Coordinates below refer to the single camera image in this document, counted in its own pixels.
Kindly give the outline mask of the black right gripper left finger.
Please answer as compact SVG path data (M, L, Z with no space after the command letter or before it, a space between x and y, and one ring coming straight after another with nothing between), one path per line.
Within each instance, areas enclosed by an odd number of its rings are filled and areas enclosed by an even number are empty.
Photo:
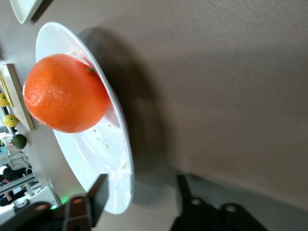
M100 174L87 193L72 196L65 204L64 230L90 231L108 200L107 174Z

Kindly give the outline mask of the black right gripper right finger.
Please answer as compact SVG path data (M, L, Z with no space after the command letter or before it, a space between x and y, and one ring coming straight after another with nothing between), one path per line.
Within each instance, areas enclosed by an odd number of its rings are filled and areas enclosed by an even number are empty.
M235 203L220 208L192 195L186 177L177 175L182 199L181 214L174 220L172 231L266 231L267 229L244 207Z

